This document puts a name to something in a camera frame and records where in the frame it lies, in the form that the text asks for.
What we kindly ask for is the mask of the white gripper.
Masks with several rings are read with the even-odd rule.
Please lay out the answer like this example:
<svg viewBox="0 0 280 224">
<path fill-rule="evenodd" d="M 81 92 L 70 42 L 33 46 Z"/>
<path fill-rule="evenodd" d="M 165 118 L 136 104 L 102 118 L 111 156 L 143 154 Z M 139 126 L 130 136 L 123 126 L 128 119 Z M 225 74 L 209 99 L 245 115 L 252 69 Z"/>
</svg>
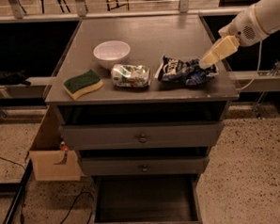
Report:
<svg viewBox="0 0 280 224">
<path fill-rule="evenodd" d="M 221 36 L 200 58 L 201 68 L 208 68 L 220 60 L 235 54 L 240 46 L 247 47 L 269 37 L 263 27 L 262 6 L 253 4 L 240 12 L 235 19 L 219 30 Z"/>
</svg>

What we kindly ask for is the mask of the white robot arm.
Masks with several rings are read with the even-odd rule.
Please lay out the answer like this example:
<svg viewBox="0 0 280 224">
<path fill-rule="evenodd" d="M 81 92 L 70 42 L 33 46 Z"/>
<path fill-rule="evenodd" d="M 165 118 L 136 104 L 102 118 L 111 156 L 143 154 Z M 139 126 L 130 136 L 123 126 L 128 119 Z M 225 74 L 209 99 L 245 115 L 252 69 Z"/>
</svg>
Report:
<svg viewBox="0 0 280 224">
<path fill-rule="evenodd" d="M 198 65 L 207 69 L 232 56 L 240 47 L 252 46 L 279 30 L 280 0 L 259 0 L 219 30 L 220 38 L 199 59 Z"/>
</svg>

